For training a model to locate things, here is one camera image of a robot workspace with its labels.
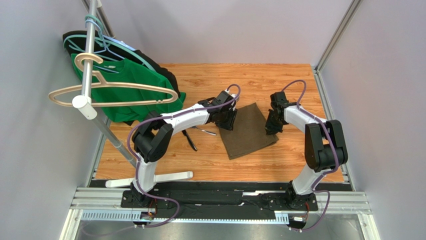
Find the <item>silver fork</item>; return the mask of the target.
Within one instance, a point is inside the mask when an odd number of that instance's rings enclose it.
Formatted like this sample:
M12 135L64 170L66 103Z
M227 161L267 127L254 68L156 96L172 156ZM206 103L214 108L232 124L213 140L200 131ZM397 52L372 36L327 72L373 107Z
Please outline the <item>silver fork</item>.
M206 134L209 134L209 135L211 135L211 136L217 136L217 134L216 134L215 132L212 132L212 131L208 131L208 130L202 129L202 128L198 127L198 126L192 126L191 128L192 128L192 129L199 130L199 131L201 131L201 132L203 132L203 133L206 133Z

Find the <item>brown cloth napkin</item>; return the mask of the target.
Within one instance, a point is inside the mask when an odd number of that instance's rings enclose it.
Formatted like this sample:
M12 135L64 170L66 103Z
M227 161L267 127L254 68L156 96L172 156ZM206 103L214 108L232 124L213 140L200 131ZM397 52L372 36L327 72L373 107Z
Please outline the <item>brown cloth napkin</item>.
M233 130L219 129L228 158L234 160L274 145L279 138L268 135L265 125L266 118L256 103L239 108Z

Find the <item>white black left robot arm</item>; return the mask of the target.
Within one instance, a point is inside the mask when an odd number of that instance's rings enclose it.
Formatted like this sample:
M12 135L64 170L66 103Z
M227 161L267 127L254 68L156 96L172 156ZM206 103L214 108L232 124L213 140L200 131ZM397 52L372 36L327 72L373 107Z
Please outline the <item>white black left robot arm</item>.
M186 109L159 114L152 111L133 131L131 140L137 157L132 186L141 196L151 191L157 183L190 180L192 171L156 174L158 161L168 150L173 135L194 126L214 123L225 130L233 130L239 94L223 90L217 97L201 100Z

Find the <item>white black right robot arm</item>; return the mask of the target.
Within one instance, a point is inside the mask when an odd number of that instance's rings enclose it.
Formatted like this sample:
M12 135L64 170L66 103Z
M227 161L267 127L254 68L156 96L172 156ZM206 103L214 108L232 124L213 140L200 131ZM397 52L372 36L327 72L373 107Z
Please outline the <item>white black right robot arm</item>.
M348 161L343 127L338 120L326 120L287 100L283 91L270 95L270 110L265 124L267 135L293 125L304 133L305 166L285 191L285 203L298 209L309 202L319 182Z

